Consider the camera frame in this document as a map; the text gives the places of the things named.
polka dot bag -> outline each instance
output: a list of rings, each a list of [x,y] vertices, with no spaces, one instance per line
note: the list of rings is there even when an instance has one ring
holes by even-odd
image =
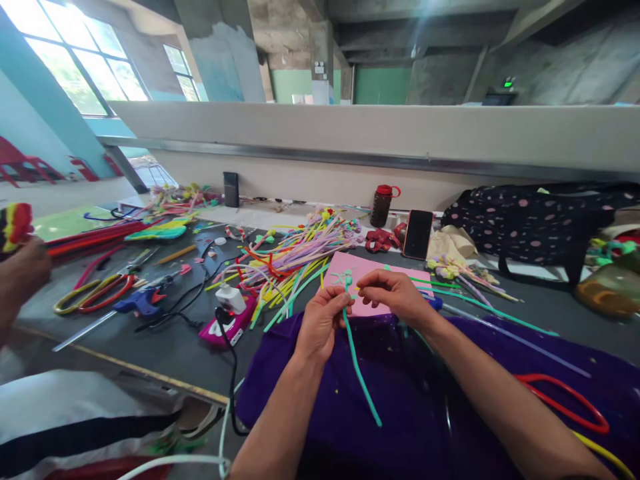
[[[637,183],[504,185],[466,190],[442,225],[464,227],[478,251],[535,265],[565,266],[577,283],[589,240],[617,209],[640,203]]]

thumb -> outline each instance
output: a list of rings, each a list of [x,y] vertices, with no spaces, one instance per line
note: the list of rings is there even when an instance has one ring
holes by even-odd
[[[342,311],[343,308],[345,308],[349,302],[351,301],[351,296],[348,293],[341,293],[340,295],[338,295],[337,297],[332,298],[328,304],[326,304],[323,308],[323,310],[325,312],[327,312],[327,314],[329,314],[330,316],[334,317],[336,316],[338,313],[340,313]]]
[[[360,290],[360,296],[368,298],[371,301],[382,303],[389,306],[389,302],[392,298],[392,293],[388,290],[378,287],[365,287]]]

window frame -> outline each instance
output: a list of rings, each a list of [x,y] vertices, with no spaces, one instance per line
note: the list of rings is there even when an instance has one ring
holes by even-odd
[[[98,48],[97,51],[96,50],[87,49],[87,48],[83,48],[83,47],[76,47],[74,45],[71,45],[70,43],[67,43],[65,41],[64,36],[60,32],[60,30],[58,30],[58,27],[56,26],[55,22],[49,16],[49,13],[47,12],[47,9],[44,7],[44,5],[42,4],[42,1],[41,0],[35,0],[35,1],[38,4],[38,6],[40,7],[40,9],[42,10],[42,12],[44,12],[47,20],[49,20],[49,22],[53,26],[53,29],[58,34],[58,37],[60,37],[61,41],[51,40],[51,39],[44,38],[44,37],[38,37],[37,35],[32,35],[30,33],[24,33],[24,32],[22,32],[20,30],[18,30],[18,31],[20,31],[20,33],[22,35],[24,35],[25,38],[30,38],[30,39],[34,39],[34,40],[38,40],[38,41],[47,42],[47,43],[50,43],[52,45],[57,45],[59,47],[64,48],[68,52],[69,56],[71,57],[71,60],[73,61],[74,65],[76,66],[76,68],[78,68],[78,71],[80,72],[80,74],[84,77],[85,81],[89,85],[89,88],[91,89],[91,91],[93,92],[95,97],[97,98],[98,102],[100,102],[100,105],[102,105],[102,108],[104,108],[105,112],[107,112],[106,115],[86,115],[86,114],[80,112],[80,110],[78,110],[78,112],[80,112],[80,115],[82,115],[84,118],[118,118],[118,116],[115,114],[115,112],[110,108],[109,104],[107,103],[107,100],[102,95],[102,92],[100,92],[98,86],[95,84],[95,82],[91,78],[91,75],[89,74],[87,69],[84,67],[84,65],[82,64],[82,62],[78,58],[78,56],[73,51],[74,49],[82,50],[82,51],[88,52],[88,53],[94,53],[94,54],[100,55],[102,58],[104,58],[105,63],[107,64],[107,67],[109,68],[111,74],[113,75],[113,78],[118,83],[118,86],[120,87],[120,90],[122,91],[122,94],[125,96],[125,98],[128,101],[130,101],[129,100],[129,96],[125,92],[124,88],[122,88],[122,86],[120,85],[118,77],[116,76],[115,72],[113,71],[113,68],[111,68],[111,64],[107,60],[110,59],[110,60],[118,60],[118,61],[128,62],[128,64],[131,66],[131,70],[133,71],[133,74],[135,75],[136,79],[138,80],[138,83],[140,84],[140,88],[142,88],[143,92],[147,96],[147,100],[151,98],[150,95],[149,95],[149,92],[148,92],[148,90],[147,90],[147,88],[146,88],[146,86],[144,84],[144,82],[142,82],[142,78],[140,78],[140,75],[138,74],[138,70],[136,70],[135,65],[133,64],[133,62],[129,58],[129,53],[127,52],[127,49],[122,44],[122,41],[120,40],[120,36],[118,36],[118,32],[116,31],[116,29],[113,27],[112,24],[110,24],[109,22],[104,21],[102,19],[95,18],[95,17],[89,17],[88,15],[86,15],[86,17],[88,17],[88,18],[91,18],[92,20],[96,20],[96,21],[99,21],[99,22],[102,22],[102,23],[106,23],[107,25],[109,25],[112,28],[113,33],[114,33],[116,39],[118,40],[118,43],[120,44],[120,47],[122,48],[123,52],[126,55],[126,58],[116,57],[115,55],[110,55],[108,53],[104,53],[101,50],[100,45],[96,41],[95,37],[93,36],[90,28],[88,28],[86,26],[85,26],[85,28],[87,29],[87,32],[89,33],[89,36],[93,40],[95,46]]]
[[[190,68],[189,64],[187,63],[187,56],[185,55],[185,51],[182,50],[182,48],[178,48],[175,45],[171,45],[170,43],[163,43],[163,45],[165,45],[167,47],[174,48],[174,49],[178,50],[178,52],[180,52],[180,55],[182,56],[182,61],[185,63],[185,67],[187,68],[187,72],[190,72],[190,75],[185,74],[185,73],[176,72],[176,70],[173,68],[173,64],[171,63],[171,59],[169,58],[169,54],[167,54],[167,58],[169,60],[169,64],[171,65],[171,70],[173,70],[173,72],[178,77],[188,78],[191,81],[191,84],[193,85],[193,91],[195,92],[195,96],[198,97],[198,101],[202,101],[202,98],[200,97],[200,92],[198,92],[198,87],[196,86],[195,80],[193,79],[193,72],[191,72],[191,68]]]

gray table surface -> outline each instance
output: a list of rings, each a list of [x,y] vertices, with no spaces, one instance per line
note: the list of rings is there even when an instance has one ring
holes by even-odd
[[[253,239],[258,233],[260,231],[254,232],[251,238]],[[193,266],[191,273],[178,277],[176,284],[167,291],[168,298],[162,303],[165,308],[172,305],[184,291],[201,282],[204,274],[200,266],[194,265],[194,258],[199,256],[195,251],[159,267],[153,266],[155,262],[194,242],[198,252],[202,252],[206,244],[217,236],[224,236],[222,228],[204,231],[198,235],[188,232],[182,238],[163,246],[150,262],[144,265],[141,276],[148,280],[176,271],[180,268],[180,260]],[[228,240],[226,245],[214,247],[213,250],[217,253],[216,261],[206,259],[205,266],[208,271],[212,273],[220,261],[237,256],[239,245],[238,241]],[[126,262],[135,258],[143,248],[142,245],[136,245],[120,250],[112,257],[105,270],[94,273],[92,279],[104,278],[118,271]],[[362,247],[351,250],[350,254],[398,267],[422,269],[424,265],[424,262],[406,259],[397,253],[370,254]],[[60,317],[52,310],[53,304],[69,292],[80,274],[96,256],[78,259],[55,268],[52,281],[20,312],[17,325],[62,341],[102,316],[106,309],[90,315],[74,313],[66,317]],[[638,346],[640,323],[638,321],[626,324],[614,322],[590,311],[568,293],[520,284],[498,274],[495,276],[510,295],[524,300],[524,303],[512,303],[492,295],[491,302],[496,308],[538,327],[556,331],[562,338],[606,351],[640,365]],[[309,284],[296,298],[294,311],[304,309],[318,286],[319,279]],[[448,297],[445,302],[474,315],[486,314],[484,310],[461,299]],[[185,313],[192,320],[208,323],[213,319],[213,310],[217,305],[218,302],[210,291],[203,293]],[[260,344],[263,326],[273,317],[276,310],[263,313],[256,328],[246,332],[236,345],[239,358],[238,380],[246,374],[251,358]],[[134,318],[133,314],[117,315],[84,337],[78,344],[194,387],[224,397],[228,395],[233,363],[230,352],[214,349],[198,338],[197,332],[179,318],[156,330],[134,334],[133,330],[139,324],[140,321]]]

blue glue gun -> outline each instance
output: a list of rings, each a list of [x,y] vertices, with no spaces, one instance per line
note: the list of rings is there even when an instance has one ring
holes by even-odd
[[[425,295],[425,300],[428,301],[431,308],[433,308],[436,311],[440,311],[440,309],[442,308],[442,305],[443,305],[442,298],[430,297]]]
[[[113,306],[116,312],[128,313],[135,310],[138,312],[142,320],[151,320],[159,317],[164,313],[160,307],[155,304],[166,297],[161,292],[173,282],[173,275],[165,275],[158,280],[143,286],[136,290],[134,294],[126,300],[120,300]]]

